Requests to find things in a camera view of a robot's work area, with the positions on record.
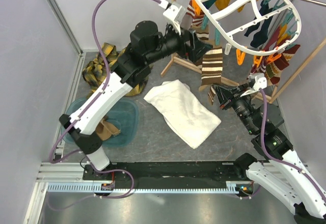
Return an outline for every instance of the plaid cloth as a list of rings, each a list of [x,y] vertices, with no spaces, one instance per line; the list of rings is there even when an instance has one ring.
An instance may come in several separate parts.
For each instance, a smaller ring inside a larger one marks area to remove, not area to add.
[[[121,50],[120,53],[117,52],[115,45],[104,43],[102,45],[102,50],[106,56],[106,59],[111,67],[124,52],[125,48]],[[98,87],[104,82],[106,78],[106,69],[105,63],[98,53],[96,58],[93,61],[90,61],[88,65],[83,69],[83,79],[90,85],[91,92],[88,94],[87,98],[89,98],[97,89]],[[140,82],[135,88],[133,88],[126,96],[134,96],[141,93],[146,86],[148,81],[148,77],[146,77],[142,82]]]

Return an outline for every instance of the wooden stand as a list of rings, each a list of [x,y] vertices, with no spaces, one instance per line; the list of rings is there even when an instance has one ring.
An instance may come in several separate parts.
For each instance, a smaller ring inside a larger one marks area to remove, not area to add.
[[[290,76],[290,78],[284,83],[284,85],[278,90],[278,85],[275,85],[273,92],[271,96],[266,96],[267,101],[269,103],[273,103],[280,95],[281,93],[288,87],[288,85],[296,78],[299,73],[306,67],[307,64],[310,63],[310,61],[313,60],[313,58],[318,54],[318,52],[326,45],[326,38],[316,47],[316,49],[306,58],[306,60],[298,67],[298,69],[294,72],[293,75]],[[193,63],[190,63],[186,60],[183,60],[179,58],[176,54],[171,55],[171,60],[166,65],[166,67],[161,72],[161,77],[163,77],[167,71],[170,69],[170,67],[173,65],[173,63],[176,63],[178,65],[181,65],[183,67],[186,67],[188,69],[191,69],[193,71],[196,71],[198,73],[202,73],[199,68],[197,68],[196,65]],[[230,79],[227,79],[225,77],[222,77],[222,84],[228,85],[228,86],[238,86],[239,83],[232,81]],[[204,90],[208,85],[199,87],[199,91]],[[260,100],[263,100],[261,93],[257,93],[255,98],[258,98]]]

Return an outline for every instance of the white towel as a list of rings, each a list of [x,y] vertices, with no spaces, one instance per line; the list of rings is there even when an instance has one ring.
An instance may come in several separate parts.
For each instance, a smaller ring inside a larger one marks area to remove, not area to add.
[[[179,80],[153,87],[144,99],[164,116],[168,126],[193,149],[201,145],[221,123]]]

